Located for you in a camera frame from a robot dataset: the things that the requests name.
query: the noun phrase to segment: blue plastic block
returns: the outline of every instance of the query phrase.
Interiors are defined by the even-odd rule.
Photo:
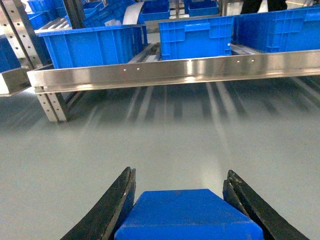
[[[320,7],[243,14],[234,19],[233,40],[266,53],[320,49]]]
[[[66,11],[65,7],[58,7],[58,8],[56,9],[56,11],[57,11],[58,16],[59,16],[60,18],[64,18],[64,17],[67,15],[67,11]]]
[[[34,13],[46,12],[56,7],[53,0],[29,0],[27,2]]]
[[[159,23],[162,60],[231,55],[233,16]]]
[[[211,0],[190,2],[188,9],[190,17],[216,15],[219,13],[217,1]]]
[[[208,189],[146,191],[115,240],[263,240],[262,229]]]
[[[43,32],[56,69],[125,64],[147,43],[146,26],[120,25]]]
[[[151,0],[143,4],[142,16],[145,21],[170,18],[170,6],[168,0]]]
[[[86,2],[83,4],[84,9],[103,9],[104,3],[102,1],[93,1],[93,2]]]
[[[5,35],[0,35],[0,63],[0,73],[21,67]]]

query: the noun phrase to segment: metal upright post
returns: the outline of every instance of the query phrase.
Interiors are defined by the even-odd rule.
[[[81,12],[84,16],[80,0],[65,0],[65,2],[67,6],[73,6],[78,10],[77,16],[80,16]],[[83,24],[82,20],[77,24],[79,26]],[[0,0],[0,26],[4,27],[5,35],[24,69],[31,71],[51,62],[47,49],[43,49],[35,34],[21,0]],[[69,98],[68,103],[61,93],[43,93],[38,87],[35,87],[34,91],[46,116],[52,122],[67,121],[70,118],[69,110],[83,96],[82,93],[76,93]]]
[[[70,24],[73,29],[83,29],[84,19],[86,18],[84,7],[81,0],[63,0],[66,13],[69,16]]]
[[[219,0],[218,3],[219,3],[220,16],[226,16],[229,1],[228,0]]]
[[[175,0],[175,18],[179,19],[180,14],[180,0]]]
[[[32,70],[49,63],[20,0],[0,0],[0,25],[21,66]]]

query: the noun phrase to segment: white paper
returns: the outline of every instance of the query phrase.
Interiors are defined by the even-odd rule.
[[[124,18],[123,18],[123,25],[135,25],[138,23],[138,17],[143,7],[143,2],[138,2],[133,5],[130,5],[126,8]]]

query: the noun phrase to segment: bin handle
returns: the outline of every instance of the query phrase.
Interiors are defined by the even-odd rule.
[[[184,26],[185,32],[210,30],[210,23],[188,24]]]
[[[307,13],[304,17],[305,22],[320,21],[320,12]]]

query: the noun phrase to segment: perforated metal post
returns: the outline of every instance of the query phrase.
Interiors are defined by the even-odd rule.
[[[0,26],[19,59],[28,70],[48,63],[43,49],[20,0],[0,0]]]

